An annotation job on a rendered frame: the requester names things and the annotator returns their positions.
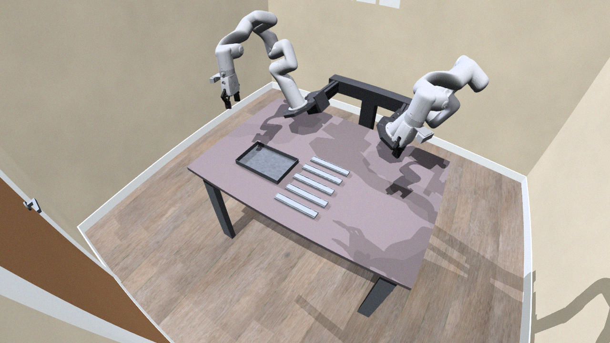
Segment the white drawer slide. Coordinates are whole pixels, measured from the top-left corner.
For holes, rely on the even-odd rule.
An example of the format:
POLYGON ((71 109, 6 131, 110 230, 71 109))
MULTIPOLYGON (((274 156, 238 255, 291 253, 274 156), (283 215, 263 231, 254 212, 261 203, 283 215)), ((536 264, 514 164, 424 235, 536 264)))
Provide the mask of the white drawer slide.
POLYGON ((303 174, 296 173, 294 174, 293 179, 296 179, 298 182, 302 182, 303 184, 309 185, 314 189, 317 189, 327 195, 331 196, 334 193, 333 188, 328 188, 327 185, 316 182, 315 180, 304 176, 303 174))
POLYGON ((329 182, 332 182, 334 184, 340 185, 341 182, 343 181, 343 179, 341 178, 337 178, 336 176, 334 176, 333 174, 329 174, 326 173, 325 171, 318 169, 314 166, 311 166, 307 163, 305 163, 305 165, 303 165, 302 167, 303 170, 306 170, 309 173, 315 174, 316 176, 319 176, 325 180, 328 180, 329 182))
POLYGON ((316 163, 320 166, 325 167, 326 169, 329 170, 333 170, 334 172, 338 173, 338 174, 342 174, 343 176, 347 177, 349 174, 349 170, 344 170, 344 168, 337 166, 335 164, 332 164, 330 162, 325 161, 324 159, 320 159, 316 156, 314 156, 313 158, 311 158, 311 162, 316 163))
POLYGON ((322 208, 326 208, 326 205, 328 204, 328 201, 326 201, 326 200, 323 201, 320 197, 318 197, 310 192, 307 192, 307 191, 299 188, 296 185, 292 185, 289 183, 285 189, 298 195, 299 197, 302 197, 310 202, 313 202, 314 204, 316 204, 322 208))
POLYGON ((308 217, 311 217, 312 219, 314 219, 318 215, 317 211, 315 211, 315 210, 313 211, 311 208, 308 208, 306 205, 303 205, 302 203, 299 203, 296 200, 293 200, 292 198, 289 198, 289 197, 285 196, 284 194, 281 194, 280 192, 278 194, 276 194, 276 197, 274 197, 274 199, 287 205, 290 208, 297 210, 298 212, 303 213, 304 215, 306 215, 308 217))

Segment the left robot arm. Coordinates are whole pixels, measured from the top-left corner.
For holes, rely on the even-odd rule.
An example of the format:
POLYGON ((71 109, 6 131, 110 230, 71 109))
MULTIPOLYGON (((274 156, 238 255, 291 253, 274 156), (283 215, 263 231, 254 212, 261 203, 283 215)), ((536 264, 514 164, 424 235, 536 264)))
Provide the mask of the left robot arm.
POLYGON ((481 67, 467 56, 460 56, 450 71, 433 71, 419 79, 414 87, 414 97, 408 110, 394 123, 386 125, 386 132, 393 138, 405 118, 420 134, 416 141, 420 144, 431 139, 435 134, 423 124, 435 129, 459 110, 460 102, 455 92, 468 84, 474 92, 483 91, 489 78, 481 67), (442 112, 441 112, 442 110, 442 112))

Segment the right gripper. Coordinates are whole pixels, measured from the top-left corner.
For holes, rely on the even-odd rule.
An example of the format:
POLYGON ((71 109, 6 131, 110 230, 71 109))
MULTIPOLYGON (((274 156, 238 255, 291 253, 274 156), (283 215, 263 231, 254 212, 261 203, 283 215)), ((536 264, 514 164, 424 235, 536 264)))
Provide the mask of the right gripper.
POLYGON ((235 101, 240 101, 240 84, 238 84, 237 74, 230 76, 221 76, 222 95, 221 98, 225 103, 226 109, 231 109, 230 96, 234 96, 235 101), (227 99, 226 99, 227 97, 227 99))

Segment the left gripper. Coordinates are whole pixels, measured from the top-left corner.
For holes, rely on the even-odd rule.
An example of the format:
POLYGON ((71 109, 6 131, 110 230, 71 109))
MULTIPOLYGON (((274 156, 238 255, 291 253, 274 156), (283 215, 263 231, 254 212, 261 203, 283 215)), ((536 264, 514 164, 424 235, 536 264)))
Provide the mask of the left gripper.
POLYGON ((394 150, 392 152, 392 155, 394 155, 396 159, 400 157, 403 152, 402 150, 405 149, 406 145, 409 145, 413 142, 413 139, 415 138, 418 132, 417 130, 415 130, 415 128, 413 128, 413 126, 410 126, 408 123, 406 123, 405 118, 403 119, 404 120, 402 121, 402 123, 398 127, 398 130, 395 132, 394 137, 392 138, 392 142, 395 142, 397 140, 395 142, 394 150))

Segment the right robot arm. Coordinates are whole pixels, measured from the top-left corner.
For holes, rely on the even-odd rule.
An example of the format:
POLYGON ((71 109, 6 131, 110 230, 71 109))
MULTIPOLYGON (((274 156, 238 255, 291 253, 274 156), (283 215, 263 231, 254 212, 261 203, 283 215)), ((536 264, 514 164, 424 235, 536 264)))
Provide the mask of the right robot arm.
POLYGON ((296 60, 291 42, 287 39, 278 41, 276 33, 268 30, 276 24, 276 15, 267 11, 255 10, 244 17, 235 31, 229 33, 216 46, 215 55, 219 73, 212 76, 209 80, 211 84, 215 84, 216 81, 221 79, 221 76, 235 74, 233 60, 241 57, 244 52, 244 48, 240 43, 246 41, 253 31, 264 41, 267 55, 271 60, 284 56, 280 60, 273 61, 269 66, 269 72, 277 81, 281 91, 283 91, 285 99, 290 106, 288 110, 295 111, 308 103, 305 100, 307 94, 302 96, 293 77, 288 75, 288 72, 295 71, 298 68, 298 61, 296 60))

